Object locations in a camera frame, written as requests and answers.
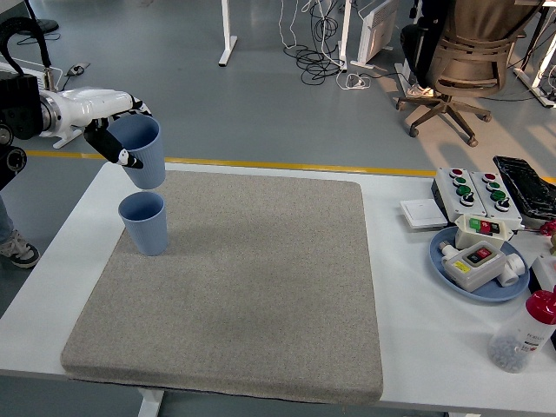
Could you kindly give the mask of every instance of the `white table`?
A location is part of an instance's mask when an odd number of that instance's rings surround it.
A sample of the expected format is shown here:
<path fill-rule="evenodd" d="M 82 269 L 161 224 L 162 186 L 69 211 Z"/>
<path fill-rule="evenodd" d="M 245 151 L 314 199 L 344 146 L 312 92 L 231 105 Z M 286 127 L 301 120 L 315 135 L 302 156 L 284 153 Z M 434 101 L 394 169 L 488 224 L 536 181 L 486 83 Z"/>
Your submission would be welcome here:
<path fill-rule="evenodd" d="M 167 169 L 358 182 L 384 373 L 377 405 L 506 417 L 556 412 L 552 345 L 522 374 L 507 374 L 487 358 L 490 335 L 527 294 L 489 304 L 455 292 L 428 260 L 435 232 L 408 227 L 400 200 L 430 197 L 430 178 L 185 164 Z M 133 192 L 121 167 L 103 166 L 0 320 L 0 374 L 65 378 L 60 353 L 122 233 L 117 205 Z M 526 232 L 512 243 L 529 264 L 551 247 L 548 238 Z M 140 415 L 156 415 L 162 391 L 142 393 Z"/>

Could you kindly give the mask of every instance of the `gray floor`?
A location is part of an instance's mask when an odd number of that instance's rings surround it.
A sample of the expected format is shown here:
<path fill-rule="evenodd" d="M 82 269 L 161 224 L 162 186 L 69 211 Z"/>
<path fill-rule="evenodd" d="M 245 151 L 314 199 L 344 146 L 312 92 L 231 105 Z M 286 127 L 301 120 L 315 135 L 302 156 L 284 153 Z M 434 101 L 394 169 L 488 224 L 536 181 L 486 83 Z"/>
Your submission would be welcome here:
<path fill-rule="evenodd" d="M 286 3 L 282 28 L 291 39 L 288 26 L 294 2 Z M 362 7 L 370 0 L 358 3 Z M 400 27 L 410 23 L 412 3 L 401 1 L 394 50 L 382 51 L 374 59 L 374 76 L 394 72 L 394 63 L 402 62 L 397 39 Z M 31 4 L 39 18 L 60 23 L 60 39 L 48 41 L 53 66 L 65 72 L 75 63 L 90 63 L 82 76 L 69 80 L 67 89 L 120 89 L 143 99 L 162 125 L 168 157 L 371 167 L 403 173 L 404 169 L 454 166 L 489 171 L 494 169 L 493 156 L 504 155 L 524 158 L 540 175 L 556 177 L 556 110 L 545 109 L 536 100 L 469 100 L 493 111 L 488 124 L 466 117 L 480 141 L 477 148 L 467 147 L 460 131 L 442 117 L 424 124 L 420 136 L 412 138 L 407 134 L 408 124 L 422 109 L 414 113 L 395 110 L 394 98 L 400 94 L 395 76 L 373 80 L 369 89 L 352 91 L 341 90 L 333 77 L 320 86 L 301 82 L 295 60 L 282 52 L 277 1 L 230 2 L 232 34 L 239 41 L 226 68 L 217 65 L 223 50 L 218 1 L 36 0 Z M 310 44 L 309 25 L 308 14 L 299 13 L 294 26 L 298 43 Z M 356 56 L 359 33 L 361 20 L 353 14 L 348 59 Z M 16 45 L 22 39 L 12 38 L 11 55 L 38 62 L 36 45 Z M 517 45 L 514 61 L 526 45 L 527 41 Z M 542 53 L 543 47 L 533 63 Z M 504 92 L 495 98 L 530 97 L 510 76 Z M 52 155 L 55 141 L 18 141 L 18 146 L 42 154 L 30 156 L 28 167 L 2 191 L 17 228 L 42 251 L 103 164 L 75 157 L 76 153 L 94 153 L 81 137 Z M 70 157 L 59 157 L 62 152 L 70 152 Z M 28 272 L 0 260 L 0 276 L 3 312 Z M 133 416 L 140 404 L 139 393 L 128 387 L 0 377 L 2 416 Z M 168 394 L 161 411 L 165 417 L 343 414 L 415 415 L 181 393 Z"/>

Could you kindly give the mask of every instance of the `bottle label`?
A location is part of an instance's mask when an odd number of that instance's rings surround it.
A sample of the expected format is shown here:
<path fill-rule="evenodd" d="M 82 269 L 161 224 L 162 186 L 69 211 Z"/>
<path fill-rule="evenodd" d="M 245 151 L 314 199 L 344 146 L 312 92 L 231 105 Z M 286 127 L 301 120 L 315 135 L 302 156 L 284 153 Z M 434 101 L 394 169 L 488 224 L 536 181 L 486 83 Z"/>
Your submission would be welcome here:
<path fill-rule="evenodd" d="M 524 353 L 534 352 L 539 348 L 539 346 L 542 346 L 544 339 L 545 337 L 543 336 L 527 333 L 525 336 L 525 340 L 520 343 L 521 346 L 519 347 L 519 349 L 521 352 Z"/>

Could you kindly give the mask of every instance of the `office chair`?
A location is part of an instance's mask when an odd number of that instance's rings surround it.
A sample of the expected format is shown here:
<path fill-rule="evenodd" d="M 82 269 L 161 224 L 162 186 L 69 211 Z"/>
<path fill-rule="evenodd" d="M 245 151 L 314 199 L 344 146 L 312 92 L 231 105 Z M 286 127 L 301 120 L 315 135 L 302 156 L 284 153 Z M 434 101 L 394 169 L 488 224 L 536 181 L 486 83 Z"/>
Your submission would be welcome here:
<path fill-rule="evenodd" d="M 477 146 L 475 134 L 460 112 L 470 112 L 484 122 L 491 113 L 465 103 L 453 101 L 454 96 L 486 97 L 500 91 L 506 82 L 506 65 L 517 37 L 542 6 L 516 5 L 515 0 L 448 0 L 450 2 L 444 29 L 434 49 L 430 66 L 420 63 L 420 50 L 406 56 L 410 67 L 426 68 L 415 75 L 426 79 L 434 90 L 433 97 L 400 97 L 396 109 L 405 103 L 426 105 L 431 109 L 411 124 L 409 135 L 419 134 L 417 126 L 438 114 L 448 114 L 469 136 L 467 144 Z M 421 32 L 424 38 L 426 30 Z"/>

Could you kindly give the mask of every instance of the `chair wheel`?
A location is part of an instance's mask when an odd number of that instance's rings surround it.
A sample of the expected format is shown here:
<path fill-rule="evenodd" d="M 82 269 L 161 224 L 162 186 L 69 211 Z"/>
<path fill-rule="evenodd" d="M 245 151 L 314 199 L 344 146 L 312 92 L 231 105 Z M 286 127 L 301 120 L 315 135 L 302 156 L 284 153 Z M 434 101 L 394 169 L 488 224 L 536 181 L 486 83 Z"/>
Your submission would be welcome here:
<path fill-rule="evenodd" d="M 471 148 L 474 148 L 475 146 L 477 146 L 479 144 L 479 141 L 477 139 L 475 139 L 475 135 L 473 135 L 469 138 L 469 140 L 467 141 L 467 144 Z"/>

